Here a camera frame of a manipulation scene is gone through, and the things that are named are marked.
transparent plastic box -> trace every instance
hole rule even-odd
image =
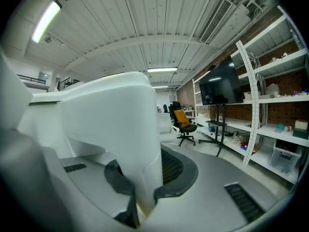
[[[282,140],[277,139],[274,144],[274,151],[270,159],[270,165],[284,174],[290,174],[301,157],[301,147],[293,144],[296,147],[296,151],[295,153],[290,152],[277,147],[280,141],[282,142]]]

chair seat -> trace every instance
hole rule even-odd
[[[194,132],[197,129],[197,125],[189,125],[186,128],[181,128],[180,132]]]

air conditioner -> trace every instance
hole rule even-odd
[[[250,23],[248,14],[249,10],[243,4],[236,6],[228,0],[223,0],[205,27],[200,42],[223,48]]]

television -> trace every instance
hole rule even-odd
[[[240,82],[229,56],[199,81],[203,105],[243,103]]]

orange cushion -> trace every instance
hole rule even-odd
[[[179,122],[185,122],[184,124],[181,124],[182,128],[186,128],[190,125],[190,122],[183,110],[174,110],[174,113]]]

